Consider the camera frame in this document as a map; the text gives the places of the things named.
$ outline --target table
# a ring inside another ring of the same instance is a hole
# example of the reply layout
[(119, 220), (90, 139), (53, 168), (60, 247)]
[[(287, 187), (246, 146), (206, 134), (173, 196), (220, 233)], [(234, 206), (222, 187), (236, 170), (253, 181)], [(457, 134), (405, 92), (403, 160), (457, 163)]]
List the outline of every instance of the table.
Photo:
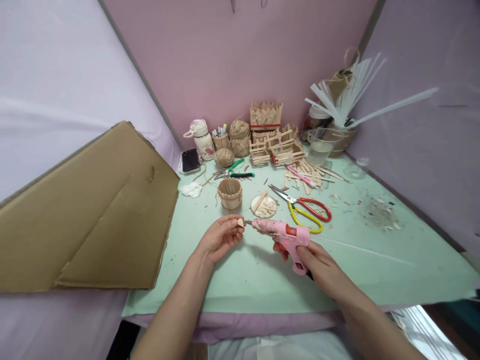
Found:
[[(345, 165), (350, 162), (347, 157), (334, 159), (332, 170), (343, 175)], [(251, 200), (269, 183), (283, 187), (284, 169), (270, 164), (264, 168), (250, 165), (248, 170), (256, 176), (253, 181), (241, 182), (243, 204), (239, 213), (245, 219), (252, 219)], [(206, 177), (214, 171), (217, 171), (215, 164), (208, 163)], [(182, 175), (179, 186), (190, 183), (195, 176)], [(305, 195), (302, 187), (297, 190), (292, 186), (289, 195)], [(227, 214), (216, 199), (216, 192), (217, 188), (208, 184), (198, 198), (179, 196), (157, 285), (152, 290), (131, 291), (124, 316), (156, 312), (201, 235), (215, 219)], [(330, 197), (332, 194), (339, 197), (334, 199)], [(467, 296), (475, 288), (479, 276), (460, 254), (370, 176), (353, 180), (352, 184), (337, 180), (329, 184), (328, 189), (314, 190), (311, 197), (324, 202), (333, 215), (331, 223), (324, 226), (322, 236), (369, 251), (320, 241), (377, 304), (398, 306), (453, 301)], [(286, 202), (280, 198), (278, 201), (279, 208), (273, 219), (294, 226)], [(272, 251), (272, 245), (269, 237), (247, 228), (242, 244), (216, 265), (202, 311), (291, 315), (336, 310), (335, 302), (306, 276), (296, 275), (291, 264), (284, 263)]]

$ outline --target green-handled pliers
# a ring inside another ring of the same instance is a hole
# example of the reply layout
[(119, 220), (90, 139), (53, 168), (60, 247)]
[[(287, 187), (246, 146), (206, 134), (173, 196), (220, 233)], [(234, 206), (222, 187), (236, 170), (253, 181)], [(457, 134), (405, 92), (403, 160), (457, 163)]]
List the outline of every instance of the green-handled pliers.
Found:
[(244, 161), (245, 161), (245, 159), (243, 157), (240, 160), (235, 161), (232, 166), (227, 167), (224, 172), (220, 172), (217, 176), (215, 176), (215, 180), (217, 180), (221, 177), (225, 177), (225, 178), (249, 178), (249, 177), (252, 177), (252, 178), (254, 178), (255, 174), (253, 172), (245, 172), (245, 173), (234, 172), (234, 169), (238, 165), (243, 163)]

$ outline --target yellow scissors handle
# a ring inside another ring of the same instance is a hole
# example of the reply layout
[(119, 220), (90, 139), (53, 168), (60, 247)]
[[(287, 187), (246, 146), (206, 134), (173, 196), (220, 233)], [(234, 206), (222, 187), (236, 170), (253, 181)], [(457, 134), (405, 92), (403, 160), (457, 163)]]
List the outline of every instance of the yellow scissors handle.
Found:
[(303, 226), (300, 221), (297, 219), (297, 216), (295, 215), (295, 212), (297, 213), (300, 213), (302, 214), (304, 217), (306, 217), (307, 219), (310, 219), (312, 220), (315, 224), (318, 225), (319, 229), (315, 230), (315, 229), (310, 229), (310, 233), (312, 234), (320, 234), (323, 230), (324, 230), (324, 226), (323, 224), (320, 222), (320, 220), (318, 220), (316, 217), (310, 215), (308, 212), (305, 212), (305, 211), (302, 211), (298, 208), (294, 208), (292, 206), (292, 203), (291, 202), (288, 202), (288, 208), (290, 209), (290, 214), (291, 214), (291, 217), (293, 218), (293, 221), (295, 222), (295, 224), (297, 225), (300, 225), (301, 227)]

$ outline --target hand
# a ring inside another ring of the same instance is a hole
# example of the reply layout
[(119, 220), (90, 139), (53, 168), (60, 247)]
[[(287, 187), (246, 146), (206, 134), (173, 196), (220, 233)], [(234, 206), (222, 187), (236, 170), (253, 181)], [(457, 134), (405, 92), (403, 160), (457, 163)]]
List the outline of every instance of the hand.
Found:
[[(289, 253), (280, 250), (278, 242), (273, 245), (273, 250), (281, 253), (283, 260), (288, 259)], [(363, 295), (362, 291), (321, 245), (310, 241), (307, 247), (298, 246), (296, 252), (306, 267), (310, 269), (313, 279), (320, 289), (336, 302), (355, 302)]]
[(241, 215), (226, 215), (215, 221), (200, 239), (197, 250), (206, 251), (211, 261), (216, 263), (243, 239), (245, 229), (239, 226)]

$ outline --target white water bottle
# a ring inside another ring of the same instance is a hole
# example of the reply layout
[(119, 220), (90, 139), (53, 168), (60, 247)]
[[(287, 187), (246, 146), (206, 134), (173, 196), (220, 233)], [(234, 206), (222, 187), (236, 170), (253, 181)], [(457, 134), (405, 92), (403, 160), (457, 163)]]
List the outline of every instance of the white water bottle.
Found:
[(203, 119), (195, 119), (190, 123), (190, 131), (183, 134), (184, 138), (191, 138), (195, 141), (196, 148), (203, 160), (214, 158), (214, 142), (209, 133), (207, 123)]

